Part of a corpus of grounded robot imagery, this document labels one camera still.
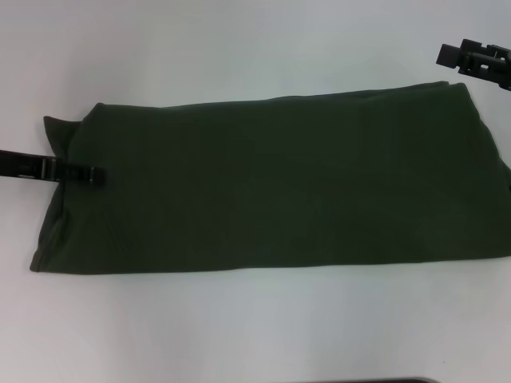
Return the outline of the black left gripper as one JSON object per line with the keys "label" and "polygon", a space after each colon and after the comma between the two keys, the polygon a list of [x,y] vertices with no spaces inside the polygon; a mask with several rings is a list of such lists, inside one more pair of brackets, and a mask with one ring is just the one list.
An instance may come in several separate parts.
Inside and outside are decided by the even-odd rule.
{"label": "black left gripper", "polygon": [[93,186],[105,184],[102,168],[60,164],[56,157],[4,150],[1,150],[1,176],[49,182],[73,181]]}

